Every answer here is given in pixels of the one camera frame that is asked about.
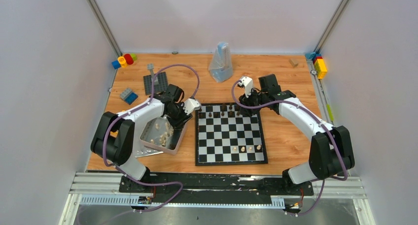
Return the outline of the black white chessboard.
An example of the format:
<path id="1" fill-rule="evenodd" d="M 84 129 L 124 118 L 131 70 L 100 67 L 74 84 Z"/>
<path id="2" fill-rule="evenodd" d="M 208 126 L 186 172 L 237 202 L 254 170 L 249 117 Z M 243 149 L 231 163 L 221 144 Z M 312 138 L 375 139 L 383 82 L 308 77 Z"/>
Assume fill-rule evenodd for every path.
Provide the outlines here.
<path id="1" fill-rule="evenodd" d="M 246 117 L 240 109 L 233 102 L 203 103 L 195 111 L 196 166 L 268 163 L 260 114 Z"/>

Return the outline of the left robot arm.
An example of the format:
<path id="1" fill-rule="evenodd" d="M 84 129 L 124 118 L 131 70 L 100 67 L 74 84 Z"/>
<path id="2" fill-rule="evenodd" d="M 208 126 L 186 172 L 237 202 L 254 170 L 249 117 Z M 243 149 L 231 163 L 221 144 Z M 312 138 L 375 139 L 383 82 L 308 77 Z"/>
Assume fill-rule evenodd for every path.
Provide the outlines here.
<path id="1" fill-rule="evenodd" d="M 91 143 L 91 151 L 132 177 L 139 192 L 151 186 L 149 169 L 138 157 L 153 151 L 175 155 L 187 122 L 201 104 L 192 96 L 183 100 L 183 90 L 170 84 L 130 110 L 103 113 Z"/>

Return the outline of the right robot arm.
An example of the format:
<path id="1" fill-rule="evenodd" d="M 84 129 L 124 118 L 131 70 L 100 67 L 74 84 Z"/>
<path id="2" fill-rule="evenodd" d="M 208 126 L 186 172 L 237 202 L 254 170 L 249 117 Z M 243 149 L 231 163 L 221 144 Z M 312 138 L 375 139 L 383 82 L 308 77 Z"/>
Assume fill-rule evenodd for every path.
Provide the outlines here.
<path id="1" fill-rule="evenodd" d="M 296 126 L 311 142 L 308 161 L 282 173 L 283 191 L 294 194 L 302 183 L 315 180 L 346 180 L 348 170 L 355 165 L 349 130 L 322 120 L 293 92 L 282 90 L 274 74 L 260 77 L 259 83 L 258 89 L 254 87 L 252 78 L 242 76 L 233 84 L 244 90 L 239 98 L 233 98 L 240 113 L 251 116 L 262 108 L 269 108 Z"/>

